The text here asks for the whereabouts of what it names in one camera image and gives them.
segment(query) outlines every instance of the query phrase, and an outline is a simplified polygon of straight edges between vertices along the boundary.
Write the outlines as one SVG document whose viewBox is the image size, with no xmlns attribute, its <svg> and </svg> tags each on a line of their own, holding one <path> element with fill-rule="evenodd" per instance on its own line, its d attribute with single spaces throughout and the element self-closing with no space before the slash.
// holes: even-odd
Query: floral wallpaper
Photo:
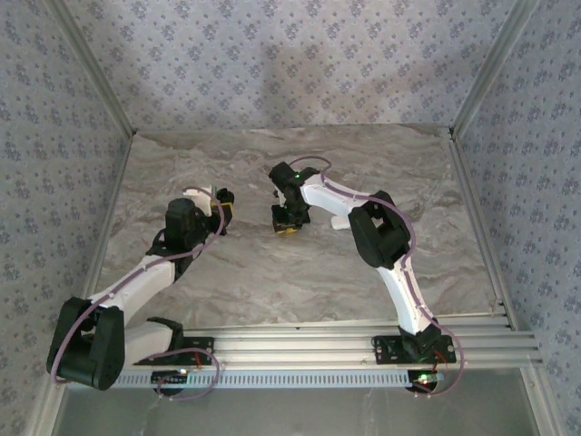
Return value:
<svg viewBox="0 0 581 436">
<path fill-rule="evenodd" d="M 581 434 L 581 4 L 541 0 L 465 137 L 518 312 Z"/>
<path fill-rule="evenodd" d="M 37 0 L 0 7 L 0 435 L 33 405 L 127 144 Z"/>
<path fill-rule="evenodd" d="M 136 130 L 450 125 L 513 0 L 67 0 Z"/>
</svg>

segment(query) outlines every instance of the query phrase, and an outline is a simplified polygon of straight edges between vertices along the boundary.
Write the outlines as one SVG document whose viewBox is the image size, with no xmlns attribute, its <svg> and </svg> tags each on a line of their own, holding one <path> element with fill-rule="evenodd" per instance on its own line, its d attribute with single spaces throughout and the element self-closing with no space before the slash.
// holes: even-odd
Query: robotic arm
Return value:
<svg viewBox="0 0 581 436">
<path fill-rule="evenodd" d="M 403 348 L 413 362 L 432 357 L 443 340 L 448 342 L 448 337 L 443 337 L 428 318 L 433 315 L 421 293 L 416 292 L 417 300 L 414 299 L 413 290 L 419 289 L 418 283 L 409 261 L 404 265 L 410 237 L 406 224 L 388 207 L 360 199 L 371 196 L 394 204 L 387 193 L 378 191 L 369 195 L 353 191 L 328 178 L 323 180 L 320 172 L 313 168 L 295 172 L 284 162 L 277 164 L 269 177 L 280 200 L 280 204 L 271 208 L 275 232 L 296 232 L 303 224 L 310 223 L 308 210 L 311 206 L 333 213 L 331 225 L 334 229 L 351 229 L 359 255 L 378 271 L 388 288 L 398 314 Z M 337 191 L 349 193 L 351 197 Z"/>
<path fill-rule="evenodd" d="M 153 240 L 152 247 L 138 265 L 121 280 L 88 300 L 73 297 L 64 303 L 46 362 L 50 372 L 56 353 L 74 322 L 94 302 L 109 294 L 119 283 L 126 283 L 112 298 L 100 304 L 81 329 L 74 333 L 60 361 L 57 375 L 99 390 L 108 389 L 117 379 L 123 366 L 139 362 L 158 352 L 183 348 L 183 328 L 178 322 L 150 318 L 144 324 L 125 329 L 131 318 L 156 293 L 178 280 L 193 262 L 193 256 L 172 259 L 170 256 L 190 252 L 203 244 L 220 225 L 217 206 L 209 196 L 197 190 L 184 190 L 194 197 L 172 200 L 165 214 L 165 228 Z M 215 194 L 224 211 L 222 235 L 232 218 L 234 195 L 221 189 Z M 154 266 L 128 281 L 135 270 L 158 261 Z"/>
</svg>

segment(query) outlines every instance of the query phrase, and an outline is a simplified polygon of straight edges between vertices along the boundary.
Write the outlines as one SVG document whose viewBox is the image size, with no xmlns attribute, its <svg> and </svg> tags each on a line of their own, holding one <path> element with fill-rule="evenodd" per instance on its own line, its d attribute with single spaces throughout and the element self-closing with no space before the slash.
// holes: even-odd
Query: gray marble table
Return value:
<svg viewBox="0 0 581 436">
<path fill-rule="evenodd" d="M 409 215 L 418 235 L 414 270 L 436 315 L 489 312 L 495 295 L 451 170 L 449 141 L 441 127 L 396 124 L 138 134 L 98 289 L 141 260 L 184 186 L 214 184 L 236 195 L 228 236 L 134 322 L 153 315 L 190 328 L 396 319 L 379 275 L 360 259 L 349 231 L 331 229 L 328 213 L 311 209 L 312 223 L 297 233 L 272 230 L 269 170 L 319 154 L 334 163 L 332 180 L 387 191 Z"/>
</svg>

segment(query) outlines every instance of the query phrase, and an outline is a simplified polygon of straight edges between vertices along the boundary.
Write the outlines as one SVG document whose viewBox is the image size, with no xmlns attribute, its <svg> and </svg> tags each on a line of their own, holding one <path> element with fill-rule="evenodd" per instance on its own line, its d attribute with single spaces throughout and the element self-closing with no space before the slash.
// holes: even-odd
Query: marble surface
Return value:
<svg viewBox="0 0 581 436">
<path fill-rule="evenodd" d="M 495 296 L 454 181 L 447 129 L 367 125 L 136 135 L 114 212 L 98 289 L 142 258 L 163 227 L 167 203 L 186 185 L 226 186 L 236 195 L 229 234 L 133 318 L 163 316 L 186 327 L 396 319 L 379 275 L 349 231 L 311 209 L 312 223 L 277 235 L 268 172 L 319 154 L 329 177 L 360 191 L 389 192 L 418 234 L 414 271 L 435 314 L 489 312 Z M 306 162 L 316 166 L 317 162 Z"/>
</svg>

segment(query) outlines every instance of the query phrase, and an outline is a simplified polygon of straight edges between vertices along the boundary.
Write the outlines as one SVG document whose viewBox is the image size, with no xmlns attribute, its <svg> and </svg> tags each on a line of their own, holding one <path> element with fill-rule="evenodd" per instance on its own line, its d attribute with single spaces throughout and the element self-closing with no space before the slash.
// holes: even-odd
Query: cable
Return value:
<svg viewBox="0 0 581 436">
<path fill-rule="evenodd" d="M 172 352 L 158 352 L 156 354 L 152 354 L 151 356 L 146 357 L 145 359 L 157 359 L 159 357 L 175 356 L 176 354 L 184 354 L 185 352 L 194 352 L 196 355 L 196 360 L 200 359 L 198 357 L 198 353 L 205 354 L 206 356 L 208 356 L 212 360 L 213 365 L 216 367 L 216 373 L 214 375 L 214 378 L 212 379 L 212 382 L 208 385 L 208 387 L 204 391 L 202 391 L 200 393 L 196 393 L 195 395 L 190 395 L 187 397 L 177 397 L 176 398 L 176 397 L 170 397 L 170 396 L 162 393 L 163 383 L 167 379 L 171 378 L 172 376 L 162 377 L 160 380 L 157 381 L 157 389 L 155 390 L 157 392 L 157 394 L 160 396 L 160 398 L 164 398 L 164 399 L 169 400 L 169 401 L 199 400 L 200 398 L 203 398 L 206 395 L 208 395 L 216 387 L 216 384 L 218 384 L 218 381 L 220 380 L 220 373 L 221 373 L 220 363 L 218 362 L 218 359 L 216 359 L 216 356 L 214 356 L 211 352 L 204 350 L 203 348 L 191 347 L 191 348 L 182 348 L 180 350 L 173 350 Z"/>
<path fill-rule="evenodd" d="M 173 255 L 167 256 L 167 257 L 161 257 L 161 258 L 156 259 L 155 261 L 149 262 L 146 265 L 144 265 L 143 267 L 133 271 L 127 277 L 125 277 L 120 282 L 118 282 L 112 288 L 112 290 L 110 292 L 108 292 L 106 295 L 104 295 L 100 299 L 96 300 L 95 302 L 93 302 L 93 304 L 91 304 L 83 313 L 81 313 L 81 316 L 79 316 L 79 318 L 77 318 L 77 320 L 73 323 L 73 325 L 69 329 L 68 333 L 65 335 L 65 337 L 63 339 L 63 343 L 61 343 L 61 346 L 59 347 L 59 349 L 56 352 L 56 355 L 54 357 L 53 366 L 51 367 L 51 380 L 53 381 L 53 383 L 55 383 L 55 384 L 68 383 L 68 381 L 66 381 L 66 380 L 59 380 L 56 376 L 56 373 L 58 371 L 58 367 L 61 363 L 61 360 L 63 359 L 64 351 L 66 350 L 66 347 L 68 346 L 68 344 L 71 342 L 71 339 L 73 339 L 74 333 L 79 329 L 79 327 L 81 326 L 83 321 L 86 320 L 89 317 L 89 315 L 97 309 L 97 307 L 99 307 L 101 304 L 103 304 L 104 302 L 106 302 L 110 298 L 113 298 L 123 287 L 125 287 L 127 284 L 129 284 L 131 281 L 133 281 L 136 277 L 139 277 L 142 273 L 147 271 L 149 268 L 153 268 L 155 265 L 158 265 L 158 264 L 163 263 L 163 262 L 175 261 L 177 259 L 181 259 L 183 257 L 188 257 L 188 256 L 194 255 L 196 253 L 202 253 L 202 251 L 207 249 L 210 245 L 212 245 L 214 243 L 214 241 L 216 239 L 218 239 L 218 237 L 220 236 L 220 233 L 222 232 L 222 229 L 224 227 L 224 223 L 225 223 L 224 210 L 222 209 L 222 206 L 220 205 L 220 201 L 218 201 L 218 199 L 216 199 L 212 195 L 212 193 L 209 193 L 205 189 L 198 188 L 196 186 L 188 186 L 188 187 L 184 188 L 183 190 L 185 191 L 187 189 L 195 189 L 201 193 L 205 193 L 206 195 L 208 195 L 212 199 L 212 201 L 218 207 L 218 214 L 220 215 L 220 224 L 218 224 L 218 230 L 216 231 L 216 233 L 214 233 L 214 235 L 206 242 L 206 244 L 198 245 L 198 246 L 194 247 L 189 252 L 180 253 L 180 254 L 173 254 Z"/>
<path fill-rule="evenodd" d="M 457 345 L 458 354 L 459 354 L 458 377 L 443 391 L 436 392 L 436 393 L 430 393 L 430 394 L 432 396 L 437 396 L 437 395 L 441 395 L 443 393 L 450 391 L 458 384 L 460 378 L 462 377 L 462 372 L 464 371 L 464 350 L 462 348 L 462 344 L 460 343 L 460 340 L 458 339 L 458 337 L 448 327 L 444 327 L 439 322 L 434 320 L 431 316 L 429 316 L 429 313 L 422 307 L 421 303 L 419 302 L 419 297 L 416 294 L 416 290 L 414 289 L 414 285 L 411 281 L 411 277 L 409 275 L 409 270 L 408 270 L 408 265 L 407 265 L 408 261 L 411 260 L 410 259 L 411 255 L 416 251 L 416 232 L 414 231 L 413 225 L 411 224 L 411 220 L 400 209 L 398 209 L 393 204 L 386 202 L 385 200 L 382 200 L 380 198 L 376 198 L 376 197 L 373 197 L 370 195 L 353 195 L 352 193 L 349 193 L 347 191 L 343 191 L 342 189 L 337 188 L 336 186 L 333 186 L 332 184 L 328 183 L 326 180 L 326 173 L 331 168 L 333 163 L 329 159 L 327 159 L 326 157 L 317 156 L 317 155 L 302 156 L 302 157 L 299 157 L 299 158 L 291 161 L 289 163 L 289 165 L 293 165 L 297 162 L 304 161 L 307 159 L 316 159 L 316 160 L 323 161 L 325 164 L 327 164 L 327 166 L 320 171 L 320 179 L 322 180 L 322 183 L 326 188 L 328 188 L 331 191 L 333 191 L 334 193 L 337 193 L 337 194 L 342 195 L 344 197 L 352 198 L 354 200 L 361 200 L 361 201 L 365 201 L 365 202 L 373 202 L 373 203 L 377 203 L 377 204 L 380 204 L 382 206 L 385 206 L 388 209 L 390 209 L 393 213 L 395 213 L 399 218 L 401 218 L 401 220 L 404 222 L 404 224 L 406 224 L 406 227 L 408 227 L 408 230 L 409 230 L 409 250 L 401 259 L 401 271 L 403 271 L 404 276 L 406 277 L 406 282 L 408 283 L 411 297 L 413 298 L 414 303 L 416 304 L 416 307 L 418 308 L 420 313 L 429 322 L 434 324 L 434 326 L 436 326 L 438 329 L 445 332 L 448 336 L 450 336 L 450 338 L 452 338 L 452 341 L 454 341 Z"/>
</svg>

